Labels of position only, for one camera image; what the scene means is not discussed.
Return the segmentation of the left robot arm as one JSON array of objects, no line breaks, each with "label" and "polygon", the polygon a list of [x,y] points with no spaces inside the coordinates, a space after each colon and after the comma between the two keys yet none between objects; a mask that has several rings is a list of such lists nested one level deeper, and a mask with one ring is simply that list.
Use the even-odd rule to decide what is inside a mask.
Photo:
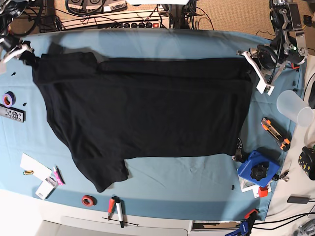
[{"label": "left robot arm", "polygon": [[244,56],[258,75],[256,89],[261,94],[271,95],[273,82],[286,65],[302,65],[308,57],[308,49],[298,4],[291,0],[271,0],[269,6],[275,38],[270,44],[238,51],[237,55]]}]

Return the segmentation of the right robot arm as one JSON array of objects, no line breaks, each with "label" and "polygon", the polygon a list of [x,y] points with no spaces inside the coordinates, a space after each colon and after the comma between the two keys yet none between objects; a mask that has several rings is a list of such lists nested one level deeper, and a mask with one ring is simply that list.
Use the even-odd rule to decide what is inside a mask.
[{"label": "right robot arm", "polygon": [[6,63],[11,59],[24,60],[34,52],[30,42],[23,41],[9,30],[12,21],[30,5],[29,0],[2,0],[0,2],[0,72],[6,72]]}]

